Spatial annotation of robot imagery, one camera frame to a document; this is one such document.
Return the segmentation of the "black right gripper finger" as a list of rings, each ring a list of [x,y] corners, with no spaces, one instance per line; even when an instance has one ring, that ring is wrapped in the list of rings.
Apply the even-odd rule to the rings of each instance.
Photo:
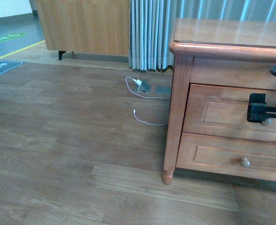
[[[247,109],[247,121],[262,123],[269,118],[276,119],[276,107],[267,106],[266,94],[251,93]]]

